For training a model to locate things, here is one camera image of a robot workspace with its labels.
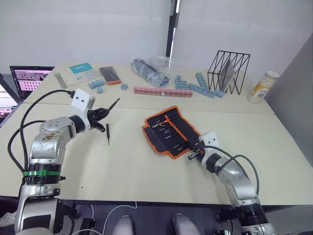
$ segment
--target small screwdriver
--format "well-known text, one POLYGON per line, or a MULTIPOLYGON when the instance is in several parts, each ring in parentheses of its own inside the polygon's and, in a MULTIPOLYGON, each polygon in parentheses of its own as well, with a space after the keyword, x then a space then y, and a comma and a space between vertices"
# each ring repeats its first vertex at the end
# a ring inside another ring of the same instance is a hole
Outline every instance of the small screwdriver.
POLYGON ((106 125, 107 128, 107 138, 108 138, 108 144, 110 145, 110 131, 109 131, 109 124, 106 125))

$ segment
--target beige table surface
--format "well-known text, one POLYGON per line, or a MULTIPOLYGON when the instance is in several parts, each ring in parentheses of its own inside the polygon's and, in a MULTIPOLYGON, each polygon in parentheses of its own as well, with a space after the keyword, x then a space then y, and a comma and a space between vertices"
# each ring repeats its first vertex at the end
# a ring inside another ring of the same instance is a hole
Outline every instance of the beige table surface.
MULTIPOLYGON (((22 175, 6 149, 29 106, 22 104, 0 129, 0 195, 18 195, 22 175)), ((26 121, 69 116, 69 108, 38 104, 26 121)), ((61 181, 61 198, 228 204, 216 176, 196 160, 189 161, 187 155, 172 160, 156 154, 147 144, 141 126, 145 118, 159 111, 114 108, 102 121, 111 125, 110 146, 106 134, 97 130, 72 140, 62 167, 62 175, 67 179, 61 181)), ((313 204, 313 170, 275 115, 188 110, 182 110, 182 115, 201 133, 215 131, 221 148, 232 155, 244 154, 253 161, 260 176, 263 205, 313 204)), ((39 124, 25 129, 28 149, 38 132, 39 124)), ((13 143, 13 153, 22 163, 19 137, 13 143)), ((255 184, 251 167, 244 160, 240 162, 255 184)))
MULTIPOLYGON (((246 97, 253 89, 253 85, 248 78, 245 78, 244 86, 242 88, 241 95, 226 94, 222 99, 220 98, 208 98, 206 96, 194 93, 192 98, 179 98, 179 97, 161 97, 153 95, 140 95, 134 94, 134 86, 152 87, 143 78, 134 74, 131 66, 113 66, 116 73, 122 80, 122 82, 128 84, 129 88, 126 91, 121 91, 120 85, 105 85, 104 94, 97 94, 96 90, 91 90, 88 87, 88 82, 76 83, 74 75, 69 70, 69 66, 77 63, 62 63, 57 66, 42 82, 42 84, 25 100, 26 103, 33 103, 40 96, 45 93, 60 89, 60 85, 54 77, 55 72, 60 72, 64 79, 67 89, 75 90, 80 88, 88 93, 93 94, 96 97, 96 106, 108 107, 117 98, 121 98, 117 107, 120 108, 139 108, 139 109, 166 109, 169 106, 178 105, 181 110, 186 111, 210 111, 210 112, 232 112, 232 113, 253 113, 253 114, 273 114, 273 110, 266 102, 260 104, 251 104, 247 101, 246 97)), ((106 64, 92 64, 96 73, 97 79, 103 79, 100 74, 99 68, 103 66, 109 66, 106 64)), ((197 71, 203 73, 204 77, 207 77, 207 71, 204 70, 189 70, 183 68, 175 68, 176 74, 180 74, 183 80, 198 84, 195 74, 197 71)), ((169 84, 166 88, 174 89, 175 83, 169 84)), ((50 104, 70 104, 71 100, 66 98, 66 94, 53 94, 41 103, 50 104)))

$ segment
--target wire rack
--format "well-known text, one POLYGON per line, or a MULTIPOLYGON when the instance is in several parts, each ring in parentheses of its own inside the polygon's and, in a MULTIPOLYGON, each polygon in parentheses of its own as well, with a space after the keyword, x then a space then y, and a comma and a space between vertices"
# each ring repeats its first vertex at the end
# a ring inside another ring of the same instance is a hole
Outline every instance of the wire rack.
POLYGON ((207 72, 209 90, 230 90, 233 94, 236 89, 240 94, 248 68, 250 54, 219 50, 207 72), (227 77, 227 72, 232 71, 232 77, 227 77))

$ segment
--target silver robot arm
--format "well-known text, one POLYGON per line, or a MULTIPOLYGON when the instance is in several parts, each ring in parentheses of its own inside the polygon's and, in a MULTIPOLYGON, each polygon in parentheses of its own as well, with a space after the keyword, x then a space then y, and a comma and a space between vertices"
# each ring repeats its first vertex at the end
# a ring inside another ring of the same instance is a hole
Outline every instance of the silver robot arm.
POLYGON ((105 118, 118 100, 108 109, 91 110, 94 97, 77 89, 71 104, 74 115, 59 117, 41 124, 35 137, 23 173, 14 229, 19 234, 35 234, 36 228, 46 228, 47 233, 59 233, 63 227, 63 202, 60 195, 61 167, 66 144, 80 132, 105 128, 98 123, 105 118))
POLYGON ((229 159, 221 157, 215 149, 201 148, 206 145, 219 147, 219 142, 214 132, 200 136, 199 142, 194 145, 196 150, 188 158, 190 160, 196 158, 208 171, 216 173, 219 180, 224 184, 231 205, 240 221, 241 234, 275 234, 275 229, 271 223, 268 223, 251 181, 234 161, 229 162, 219 170, 229 159))

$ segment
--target laptop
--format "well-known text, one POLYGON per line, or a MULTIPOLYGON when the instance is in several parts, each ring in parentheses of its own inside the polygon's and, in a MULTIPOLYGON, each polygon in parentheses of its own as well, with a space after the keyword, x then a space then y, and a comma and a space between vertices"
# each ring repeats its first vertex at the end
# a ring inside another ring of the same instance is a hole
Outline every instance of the laptop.
POLYGON ((46 66, 10 66, 16 89, 21 101, 24 101, 54 67, 46 66))

